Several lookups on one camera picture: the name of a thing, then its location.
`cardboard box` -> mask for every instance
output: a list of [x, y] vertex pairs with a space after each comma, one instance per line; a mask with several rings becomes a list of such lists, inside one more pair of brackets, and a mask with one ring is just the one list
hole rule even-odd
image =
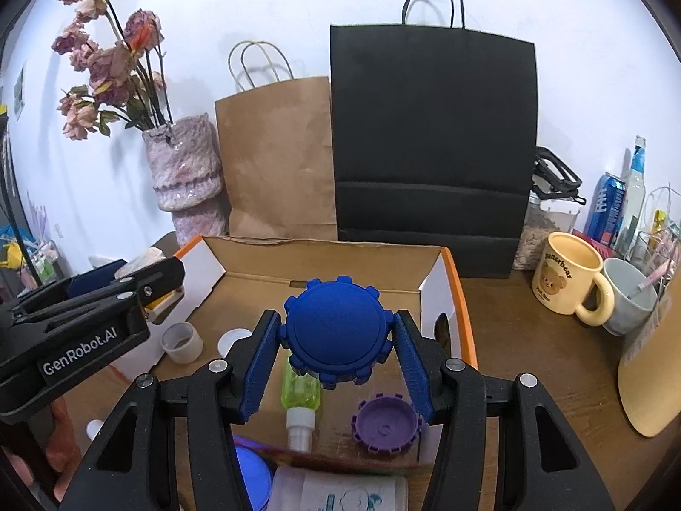
[[[203, 338], [203, 353], [189, 365], [177, 365], [167, 357], [153, 372], [160, 379], [192, 374], [218, 358], [217, 341], [233, 328], [252, 330], [265, 309], [277, 310], [285, 321], [284, 301], [297, 296], [307, 281], [335, 280], [346, 274], [362, 286], [371, 284], [380, 293], [385, 309], [406, 309], [426, 336], [435, 337], [435, 320], [445, 313], [449, 339], [442, 340], [452, 356], [477, 367], [461, 283], [449, 251], [429, 246], [399, 246], [377, 243], [320, 242], [313, 240], [248, 240], [204, 238], [226, 270], [211, 294], [189, 321]], [[180, 251], [191, 250], [196, 239]], [[287, 447], [285, 410], [280, 402], [282, 365], [280, 350], [270, 375], [260, 410], [244, 426], [233, 426], [237, 441], [274, 457], [279, 462], [336, 471], [380, 471], [430, 466], [435, 459], [437, 428], [426, 431], [420, 443], [404, 454], [376, 459], [353, 440], [350, 421], [357, 405], [377, 392], [409, 393], [394, 351], [387, 362], [376, 365], [366, 384], [339, 384], [324, 390], [317, 413], [312, 454], [295, 454]]]
[[[166, 250], [166, 256], [172, 255]], [[161, 347], [161, 336], [171, 325], [186, 321], [192, 312], [209, 296], [215, 283], [222, 278], [225, 270], [210, 251], [208, 245], [197, 238], [191, 246], [175, 254], [185, 266], [184, 293], [160, 324], [147, 321], [149, 338], [136, 348], [119, 357], [111, 367], [128, 382], [132, 382], [138, 375], [149, 372], [163, 357], [165, 352]]]

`purple gear-shaped lid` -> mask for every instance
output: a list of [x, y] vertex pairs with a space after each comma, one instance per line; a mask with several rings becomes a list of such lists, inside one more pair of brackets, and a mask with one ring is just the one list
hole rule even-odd
[[423, 419], [402, 394], [376, 394], [362, 401], [352, 416], [352, 437], [366, 446], [369, 453], [396, 454], [416, 440]]

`white plastic cup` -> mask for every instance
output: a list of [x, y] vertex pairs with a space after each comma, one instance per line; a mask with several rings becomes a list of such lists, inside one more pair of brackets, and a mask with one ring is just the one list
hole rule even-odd
[[653, 286], [649, 286], [630, 300], [627, 295], [633, 293], [639, 283], [646, 281], [646, 275], [617, 257], [605, 259], [603, 274], [615, 293], [615, 309], [604, 328], [610, 334], [624, 336], [646, 322], [655, 308], [657, 292]]
[[217, 342], [217, 352], [221, 357], [227, 357], [227, 354], [234, 345], [234, 342], [241, 340], [242, 338], [248, 338], [251, 336], [251, 334], [253, 333], [245, 328], [234, 328], [232, 330], [228, 330], [225, 334], [220, 336], [220, 339]]
[[99, 419], [91, 420], [87, 424], [87, 426], [85, 427], [85, 432], [87, 433], [87, 437], [90, 439], [91, 442], [94, 440], [94, 437], [97, 436], [97, 434], [100, 431], [101, 425], [103, 424], [104, 421]]
[[161, 347], [179, 365], [196, 361], [203, 351], [203, 340], [190, 323], [175, 323], [161, 336]]

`wooden table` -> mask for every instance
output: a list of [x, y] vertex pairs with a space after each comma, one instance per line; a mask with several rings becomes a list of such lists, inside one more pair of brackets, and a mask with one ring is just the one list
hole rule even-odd
[[[680, 435], [672, 422], [660, 435], [638, 435], [618, 401], [615, 372], [621, 340], [602, 328], [587, 328], [574, 317], [559, 316], [539, 304], [530, 276], [463, 281], [480, 371], [513, 379], [532, 372], [546, 386], [578, 433], [605, 481], [618, 510], [624, 510]], [[67, 394], [67, 405], [81, 447], [85, 425], [106, 417], [125, 385], [104, 370]], [[480, 510], [491, 510], [496, 482], [496, 424], [489, 421]], [[418, 511], [429, 475], [410, 478], [409, 508]]]

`metal screw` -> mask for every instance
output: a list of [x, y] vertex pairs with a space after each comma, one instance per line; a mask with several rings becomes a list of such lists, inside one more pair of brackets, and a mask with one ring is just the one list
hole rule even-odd
[[137, 380], [135, 380], [135, 384], [137, 384], [137, 387], [139, 388], [148, 388], [149, 386], [154, 384], [154, 377], [149, 373], [145, 373], [144, 375], [140, 375], [137, 377]]
[[534, 388], [537, 385], [537, 377], [530, 373], [523, 373], [520, 375], [520, 384], [528, 388]]
[[224, 359], [216, 359], [215, 361], [211, 361], [209, 363], [209, 371], [211, 373], [222, 373], [223, 370], [226, 370], [227, 368], [227, 362]]
[[451, 359], [447, 359], [445, 367], [447, 367], [449, 370], [454, 371], [454, 373], [458, 373], [466, 368], [466, 364], [461, 359], [453, 357]]

